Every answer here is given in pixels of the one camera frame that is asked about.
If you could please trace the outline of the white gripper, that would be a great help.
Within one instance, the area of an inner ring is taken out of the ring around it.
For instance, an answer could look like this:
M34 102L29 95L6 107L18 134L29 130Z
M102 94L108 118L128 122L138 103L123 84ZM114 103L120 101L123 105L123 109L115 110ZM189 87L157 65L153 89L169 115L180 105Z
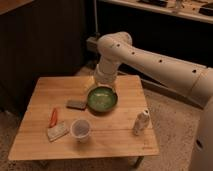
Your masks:
M117 73L104 73L99 66L96 67L95 72L94 72L94 80L96 83L99 84L108 84L108 85L113 85L117 77ZM112 91L115 93L116 92L116 87L111 86L110 87Z

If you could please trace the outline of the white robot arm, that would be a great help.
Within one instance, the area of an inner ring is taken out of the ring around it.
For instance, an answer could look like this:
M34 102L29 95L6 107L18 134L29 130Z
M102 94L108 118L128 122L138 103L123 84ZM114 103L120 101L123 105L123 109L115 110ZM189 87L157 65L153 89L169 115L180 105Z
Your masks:
M127 32L100 37L97 49L96 82L113 85L124 63L203 108L189 171L213 171L213 68L135 48Z

